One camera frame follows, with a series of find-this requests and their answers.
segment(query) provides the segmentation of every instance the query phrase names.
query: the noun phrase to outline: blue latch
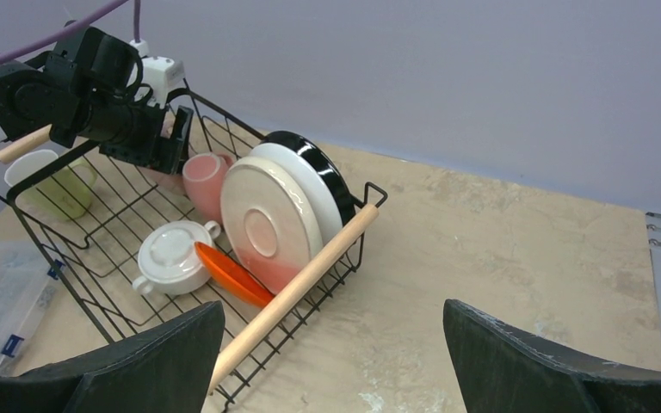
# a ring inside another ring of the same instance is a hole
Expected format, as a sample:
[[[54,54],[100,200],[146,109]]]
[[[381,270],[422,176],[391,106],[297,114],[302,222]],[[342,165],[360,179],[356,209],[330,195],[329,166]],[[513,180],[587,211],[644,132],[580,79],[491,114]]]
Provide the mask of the blue latch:
[[[62,268],[65,267],[64,263],[61,262],[60,260],[54,260],[54,265],[59,267],[60,271],[62,270]],[[57,277],[57,271],[54,271],[54,267],[50,267],[49,271],[47,271],[46,274],[49,275],[50,277],[54,278],[55,280],[57,280],[57,278],[58,278]]]
[[[12,334],[1,349],[1,354],[13,358],[15,356],[16,348],[23,341],[24,339],[22,337]]]

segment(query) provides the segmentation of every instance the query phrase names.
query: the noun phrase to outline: gray wall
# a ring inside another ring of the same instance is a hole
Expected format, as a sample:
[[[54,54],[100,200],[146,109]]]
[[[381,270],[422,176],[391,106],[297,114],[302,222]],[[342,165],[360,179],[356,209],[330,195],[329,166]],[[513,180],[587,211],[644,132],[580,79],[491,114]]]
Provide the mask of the gray wall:
[[[102,3],[0,0],[12,10],[0,50]],[[152,51],[183,59],[194,89],[259,126],[661,213],[661,2],[143,9]],[[98,26],[128,39],[130,15]]]

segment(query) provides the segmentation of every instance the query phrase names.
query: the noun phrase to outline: white bowl with handles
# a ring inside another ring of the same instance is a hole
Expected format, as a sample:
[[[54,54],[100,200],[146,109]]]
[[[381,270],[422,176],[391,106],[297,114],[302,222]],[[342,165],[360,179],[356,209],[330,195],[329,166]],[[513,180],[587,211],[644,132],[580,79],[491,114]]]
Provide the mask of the white bowl with handles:
[[[133,289],[141,294],[181,295],[200,288],[211,275],[196,255],[194,243],[213,247],[220,233],[221,227],[215,221],[201,225],[181,220],[160,226],[140,245],[141,276],[133,281]]]

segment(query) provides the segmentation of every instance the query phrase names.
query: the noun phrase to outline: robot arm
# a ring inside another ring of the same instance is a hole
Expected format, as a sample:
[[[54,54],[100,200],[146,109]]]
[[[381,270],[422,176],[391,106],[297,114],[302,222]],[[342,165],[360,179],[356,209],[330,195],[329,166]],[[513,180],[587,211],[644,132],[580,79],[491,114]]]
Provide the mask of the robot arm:
[[[100,142],[110,157],[176,173],[188,155],[183,123],[190,124],[193,111],[178,109],[170,137],[161,130],[166,96],[183,80],[183,68],[139,50],[147,54],[145,44],[134,47],[89,27],[37,59],[0,65],[0,141],[51,124],[49,138],[62,146],[72,147],[79,135]]]

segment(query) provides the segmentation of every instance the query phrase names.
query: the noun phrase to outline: plastic container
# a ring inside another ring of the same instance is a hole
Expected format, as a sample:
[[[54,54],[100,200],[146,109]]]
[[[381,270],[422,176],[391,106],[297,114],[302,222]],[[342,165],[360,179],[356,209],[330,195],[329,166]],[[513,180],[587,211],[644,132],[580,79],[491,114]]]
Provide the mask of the plastic container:
[[[0,243],[0,375],[34,335],[57,292],[56,274],[30,242]]]

